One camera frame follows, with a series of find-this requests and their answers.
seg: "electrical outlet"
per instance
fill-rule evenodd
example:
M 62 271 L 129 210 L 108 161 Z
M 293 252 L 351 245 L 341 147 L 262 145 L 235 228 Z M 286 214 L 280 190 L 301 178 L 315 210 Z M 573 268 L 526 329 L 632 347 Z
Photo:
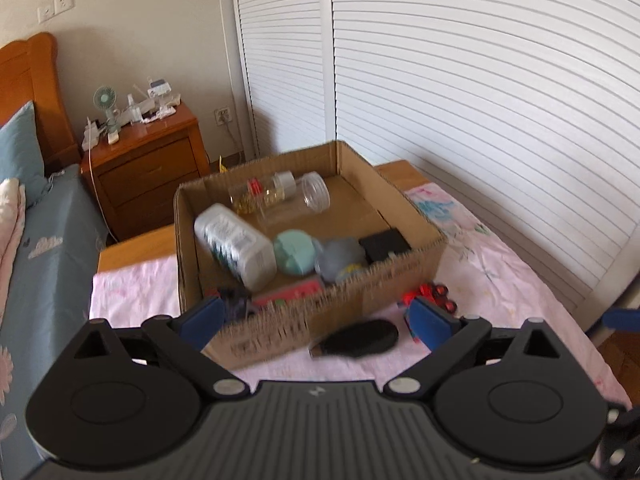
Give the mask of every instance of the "electrical outlet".
M 56 14 L 73 9 L 75 6 L 74 0 L 53 0 L 53 8 Z
M 54 15 L 53 4 L 51 2 L 38 7 L 38 23 L 44 23 L 53 18 Z
M 214 111 L 214 114 L 216 115 L 216 124 L 218 126 L 222 126 L 223 124 L 230 123 L 232 121 L 231 112 L 229 111 L 228 106 L 218 108 L 218 110 Z

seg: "blue bedsheet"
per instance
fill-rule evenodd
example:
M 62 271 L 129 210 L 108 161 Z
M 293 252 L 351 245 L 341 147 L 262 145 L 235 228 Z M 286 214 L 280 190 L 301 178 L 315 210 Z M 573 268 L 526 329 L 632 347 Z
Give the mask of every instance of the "blue bedsheet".
M 105 240 L 104 221 L 83 187 L 78 166 L 54 177 L 49 193 L 27 209 L 0 328 L 0 367 L 9 361 L 14 366 L 0 421 L 5 429 L 14 417 L 16 421 L 11 433 L 0 435 L 3 480 L 18 480 L 40 462 L 24 410 L 41 378 L 88 319 L 92 278 Z

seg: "pink tablecloth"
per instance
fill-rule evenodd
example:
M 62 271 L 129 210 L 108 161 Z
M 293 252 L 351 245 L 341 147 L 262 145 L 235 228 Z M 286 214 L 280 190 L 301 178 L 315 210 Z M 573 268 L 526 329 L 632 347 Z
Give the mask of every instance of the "pink tablecloth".
M 607 399 L 630 405 L 628 396 L 593 344 L 549 288 L 500 238 L 436 184 L 407 193 L 449 237 L 437 281 L 445 283 L 459 314 L 478 314 L 494 326 L 519 327 L 542 317 L 556 331 Z M 155 314 L 178 316 L 175 257 L 145 262 L 94 277 L 91 317 L 112 326 L 138 326 Z M 390 352 L 359 360 L 312 359 L 306 348 L 235 370 L 255 388 L 259 380 L 366 380 L 379 386 L 421 358 L 429 349 L 408 334 L 402 312 L 391 305 L 377 316 L 393 321 L 399 344 Z

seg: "green desk fan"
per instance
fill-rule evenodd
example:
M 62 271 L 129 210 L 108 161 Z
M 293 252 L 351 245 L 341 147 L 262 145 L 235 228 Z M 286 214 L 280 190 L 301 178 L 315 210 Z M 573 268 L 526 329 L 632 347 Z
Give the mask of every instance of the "green desk fan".
M 107 141 L 109 144 L 118 142 L 120 137 L 120 127 L 116 119 L 116 91 L 110 86 L 101 86 L 95 91 L 94 105 L 100 110 L 104 110 L 107 115 Z

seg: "cardboard box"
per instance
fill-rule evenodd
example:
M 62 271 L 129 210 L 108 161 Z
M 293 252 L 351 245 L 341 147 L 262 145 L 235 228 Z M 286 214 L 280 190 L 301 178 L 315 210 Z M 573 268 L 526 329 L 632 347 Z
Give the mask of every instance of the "cardboard box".
M 254 176 L 290 170 L 298 177 L 317 171 L 331 195 L 331 207 L 316 216 L 265 230 L 255 216 L 244 216 L 269 238 L 298 228 L 323 239 L 367 235 L 396 227 L 411 245 L 409 253 L 373 264 L 340 285 L 268 306 L 246 322 L 222 329 L 203 353 L 225 368 L 236 369 L 309 345 L 363 316 L 400 300 L 402 294 L 435 276 L 446 236 L 404 194 L 344 142 L 329 142 L 297 152 L 262 158 L 228 173 L 212 174 L 182 184 L 175 195 L 178 292 L 182 312 L 208 291 L 236 280 L 197 242 L 193 223 L 214 203 L 230 206 L 227 189 Z M 279 273 L 260 293 L 296 281 Z

